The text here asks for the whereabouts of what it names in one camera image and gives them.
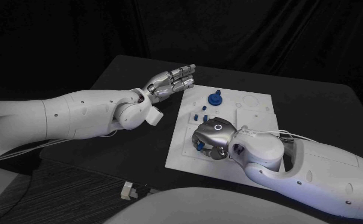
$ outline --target white plastic board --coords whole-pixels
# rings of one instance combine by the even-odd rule
[[[211,106],[207,96],[217,90],[223,101],[219,106]],[[246,125],[249,129],[257,131],[278,130],[270,95],[194,85],[182,95],[165,168],[267,189],[250,181],[230,158],[213,160],[194,149],[191,135],[203,123],[204,115],[208,119],[214,116],[226,119],[237,129]]]

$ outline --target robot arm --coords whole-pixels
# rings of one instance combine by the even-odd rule
[[[162,113],[152,106],[174,92],[193,87],[194,65],[155,75],[142,89],[83,90],[36,101],[0,101],[0,155],[47,139],[86,139],[131,130]]]
[[[193,146],[213,159],[230,158],[247,178],[318,210],[363,219],[363,158],[316,142],[283,141],[269,133],[242,128],[220,118],[208,119],[194,131]],[[208,150],[200,148],[211,145]],[[292,169],[279,171],[283,153]]]

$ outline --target dark table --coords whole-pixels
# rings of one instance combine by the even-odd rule
[[[155,74],[187,64],[191,62],[172,63],[116,56],[92,89],[142,88]],[[361,137],[357,137],[355,131],[361,128],[363,107],[348,86],[198,66],[193,76],[197,85],[270,94],[279,129],[363,157]],[[136,129],[118,131],[113,137],[72,140],[49,146],[40,157],[158,190],[181,187],[230,190],[273,201],[328,223],[341,223],[340,217],[322,213],[273,191],[164,167],[181,97],[182,92],[155,104],[164,114],[157,126],[144,122]]]

